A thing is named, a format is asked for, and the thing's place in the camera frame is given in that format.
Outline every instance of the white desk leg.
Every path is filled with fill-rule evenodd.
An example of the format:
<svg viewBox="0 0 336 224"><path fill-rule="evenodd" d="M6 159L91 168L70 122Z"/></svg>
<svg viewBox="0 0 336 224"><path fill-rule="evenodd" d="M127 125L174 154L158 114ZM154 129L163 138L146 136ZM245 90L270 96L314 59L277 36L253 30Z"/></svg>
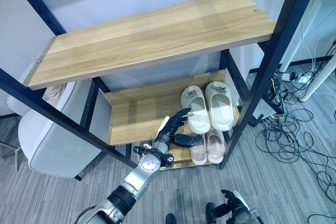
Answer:
<svg viewBox="0 0 336 224"><path fill-rule="evenodd" d="M336 55L334 55L327 65L322 69L322 71L315 77L315 79L310 84L307 89L306 95L300 99L301 102L305 102L308 98L319 88L319 86L324 82L324 80L333 72L336 67Z"/></svg>
<svg viewBox="0 0 336 224"><path fill-rule="evenodd" d="M285 54L282 57L283 61L279 69L280 73L286 72L289 64L291 63L293 57L295 56L296 52L298 51L299 47L302 44L302 36L303 38L305 38L311 24L313 23L316 17L317 12L319 11L321 7L321 3L322 3L321 0L311 0L311 1L313 1L311 3L311 7L306 9L305 14L302 17L300 24L296 28L294 36L289 46L287 47Z"/></svg>

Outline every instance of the chair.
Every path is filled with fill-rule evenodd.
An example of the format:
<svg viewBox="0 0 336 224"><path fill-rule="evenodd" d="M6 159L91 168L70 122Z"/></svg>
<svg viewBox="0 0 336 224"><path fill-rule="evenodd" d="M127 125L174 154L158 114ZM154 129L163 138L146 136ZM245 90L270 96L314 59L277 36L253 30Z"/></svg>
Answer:
<svg viewBox="0 0 336 224"><path fill-rule="evenodd" d="M15 160L14 166L15 166L15 172L17 172L19 170L18 153L19 153L19 151L21 151L21 147L20 146L16 147L14 145L7 144L7 143L1 142L1 141L0 141L0 145L14 150L14 152L10 152L10 153L2 156L2 158L7 158L7 157L12 156L14 154L14 160Z"/></svg>
<svg viewBox="0 0 336 224"><path fill-rule="evenodd" d="M68 83L59 101L46 101L79 123L90 84L91 80ZM30 169L53 176L74 178L101 152L15 98L10 97L8 100L9 107L23 116L19 122L18 138ZM105 142L110 113L110 105L99 92L90 132Z"/></svg>

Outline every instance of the wooden shelf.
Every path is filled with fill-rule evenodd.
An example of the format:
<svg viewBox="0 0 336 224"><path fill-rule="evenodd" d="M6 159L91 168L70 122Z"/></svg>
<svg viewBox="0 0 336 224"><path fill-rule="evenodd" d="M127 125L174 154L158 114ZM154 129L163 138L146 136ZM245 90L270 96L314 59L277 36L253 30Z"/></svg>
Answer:
<svg viewBox="0 0 336 224"><path fill-rule="evenodd" d="M261 42L274 27L252 0L190 1L59 35L24 84L40 89Z"/></svg>
<svg viewBox="0 0 336 224"><path fill-rule="evenodd" d="M156 137L158 128L167 115L181 110L181 94L191 85L205 89L212 81L224 81L225 70L205 73L196 77L156 84L143 88L105 93L112 105L109 140L110 145L148 141ZM235 122L238 112L234 110ZM178 133L191 134L188 125Z"/></svg>

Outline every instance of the white cable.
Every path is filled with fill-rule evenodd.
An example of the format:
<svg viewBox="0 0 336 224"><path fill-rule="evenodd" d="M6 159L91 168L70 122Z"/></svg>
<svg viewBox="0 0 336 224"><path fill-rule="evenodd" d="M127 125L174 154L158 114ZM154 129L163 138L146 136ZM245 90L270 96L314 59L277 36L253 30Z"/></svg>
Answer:
<svg viewBox="0 0 336 224"><path fill-rule="evenodd" d="M324 32L325 28L327 27L327 24L329 23L329 21L331 20L332 18L332 14L336 11L336 8L323 20L323 22L321 22L322 24L330 17L330 19L325 23L322 31L320 31L320 34L319 34L319 38L318 40L316 41L315 43L315 50L314 50L314 64L313 64L313 69L315 68L315 64L316 64L316 48L317 48L317 45L322 37L322 33Z"/></svg>
<svg viewBox="0 0 336 224"><path fill-rule="evenodd" d="M306 11L308 10L308 8L311 7L311 5L312 5L312 3L313 3L314 1L315 1L315 0L310 0L310 1L309 1L309 4L308 4L308 7L307 7ZM303 21L302 21L302 26L301 26L301 40L302 40L302 42L303 42L303 44L304 44L306 50L307 50L308 53L309 53L309 56L310 56L310 58L311 58L311 70L313 70L313 69L314 69L314 60L313 60L313 56L312 56L310 50L309 50L308 47L307 47L307 44L306 44L306 42L305 42L305 39L303 38L303 28L304 28L304 26L305 26L304 24L305 24L305 22L306 22L306 18L307 18L307 15L304 16L304 19L303 19Z"/></svg>
<svg viewBox="0 0 336 224"><path fill-rule="evenodd" d="M314 94L324 94L324 95L328 95L330 97L336 98L336 95L332 95L332 94L326 94L326 93L320 93L320 92L314 92Z"/></svg>
<svg viewBox="0 0 336 224"><path fill-rule="evenodd" d="M314 69L314 59L313 59L313 56L311 55L311 52L309 51L309 49L308 49L308 47L306 45L305 39L303 38L303 24L302 24L302 27L301 27L301 39L302 39L302 42L303 42L306 50L309 53L309 56L310 56L310 59L311 59L311 70L313 70Z"/></svg>

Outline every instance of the shoe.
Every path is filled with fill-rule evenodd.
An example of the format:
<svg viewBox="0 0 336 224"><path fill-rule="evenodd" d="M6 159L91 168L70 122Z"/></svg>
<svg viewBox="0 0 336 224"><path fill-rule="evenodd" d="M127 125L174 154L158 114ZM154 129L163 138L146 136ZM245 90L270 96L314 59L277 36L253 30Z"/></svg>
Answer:
<svg viewBox="0 0 336 224"><path fill-rule="evenodd" d="M207 160L205 134L201 136L198 144L189 148L191 160L195 165L204 165Z"/></svg>
<svg viewBox="0 0 336 224"><path fill-rule="evenodd" d="M233 127L233 106L231 92L227 85L214 81L205 89L212 127L219 131L229 131Z"/></svg>
<svg viewBox="0 0 336 224"><path fill-rule="evenodd" d="M209 202L206 204L205 207L205 218L206 218L206 223L216 223L216 218L213 216L213 210L216 208L215 204L212 202Z"/></svg>
<svg viewBox="0 0 336 224"><path fill-rule="evenodd" d="M167 214L165 224L176 224L176 219L173 214Z"/></svg>
<svg viewBox="0 0 336 224"><path fill-rule="evenodd" d="M198 86L186 88L181 96L182 108L191 108L187 114L188 126L196 134L204 134L210 130L211 124L208 111L205 106L205 99Z"/></svg>
<svg viewBox="0 0 336 224"><path fill-rule="evenodd" d="M208 160L213 164L219 164L225 153L225 140L221 131L211 130L206 134L206 150Z"/></svg>

